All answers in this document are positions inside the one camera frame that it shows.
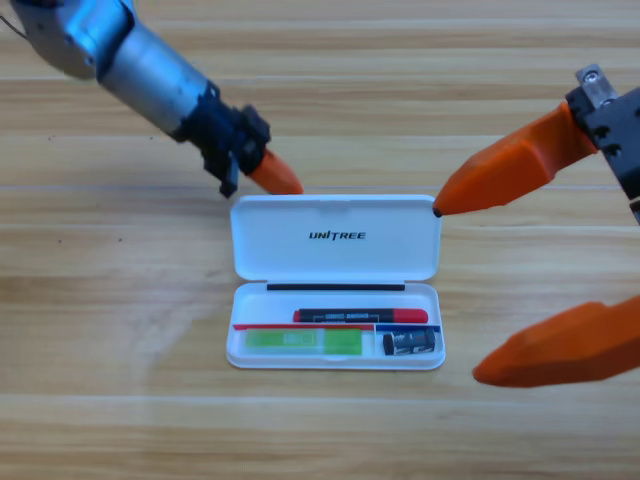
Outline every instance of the wooden table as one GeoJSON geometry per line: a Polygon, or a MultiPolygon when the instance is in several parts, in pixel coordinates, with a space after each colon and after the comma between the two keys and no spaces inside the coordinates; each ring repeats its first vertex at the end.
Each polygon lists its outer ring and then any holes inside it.
{"type": "MultiPolygon", "coordinates": [[[[258,107],[312,193],[435,195],[575,70],[640,85],[636,0],[138,3],[258,107]]],[[[441,369],[241,371],[230,204],[197,152],[4,26],[0,65],[0,478],[639,477],[640,371],[529,391],[471,377],[519,329],[638,293],[640,229],[600,155],[445,219],[441,369]]]]}

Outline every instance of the green eraser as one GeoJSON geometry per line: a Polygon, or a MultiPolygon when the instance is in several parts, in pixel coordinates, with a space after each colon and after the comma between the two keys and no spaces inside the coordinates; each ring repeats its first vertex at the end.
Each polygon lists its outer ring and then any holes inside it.
{"type": "Polygon", "coordinates": [[[247,347],[254,348],[301,348],[316,347],[318,333],[316,330],[247,330],[247,347]]]}
{"type": "Polygon", "coordinates": [[[325,330],[324,354],[362,355],[362,330],[325,330]]]}

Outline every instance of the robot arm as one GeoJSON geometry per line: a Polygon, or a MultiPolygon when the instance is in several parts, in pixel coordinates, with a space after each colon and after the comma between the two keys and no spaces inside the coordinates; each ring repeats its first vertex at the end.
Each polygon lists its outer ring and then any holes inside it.
{"type": "MultiPolygon", "coordinates": [[[[436,215],[506,205],[602,151],[640,223],[640,88],[618,96],[597,65],[541,119],[473,155],[434,203],[436,215]]],[[[640,367],[640,296],[590,302],[516,333],[474,370],[481,383],[539,387],[603,380],[640,367]]]]}
{"type": "Polygon", "coordinates": [[[27,40],[64,74],[95,79],[176,142],[202,153],[230,197],[238,172],[275,194],[302,193],[266,145],[269,125],[252,106],[227,106],[220,89],[137,18],[132,0],[11,0],[27,40]]]}

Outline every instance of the orange fingertip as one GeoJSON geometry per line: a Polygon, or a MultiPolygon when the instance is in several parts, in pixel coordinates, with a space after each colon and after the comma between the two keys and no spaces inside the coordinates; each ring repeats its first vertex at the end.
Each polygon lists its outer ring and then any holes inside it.
{"type": "Polygon", "coordinates": [[[587,303],[512,336],[474,370],[500,387],[603,380],[640,366],[640,296],[613,307],[587,303]]]}
{"type": "Polygon", "coordinates": [[[304,193],[304,188],[291,167],[268,149],[265,150],[262,163],[248,176],[274,195],[304,193]]]}
{"type": "Polygon", "coordinates": [[[596,152],[563,102],[469,158],[442,188],[434,208],[453,215],[507,205],[596,152]]]}

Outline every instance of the red marker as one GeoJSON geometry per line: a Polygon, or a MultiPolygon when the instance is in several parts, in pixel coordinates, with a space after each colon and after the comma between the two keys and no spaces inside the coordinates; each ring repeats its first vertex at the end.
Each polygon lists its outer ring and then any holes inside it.
{"type": "Polygon", "coordinates": [[[302,308],[293,314],[301,323],[427,323],[419,308],[302,308]]]}

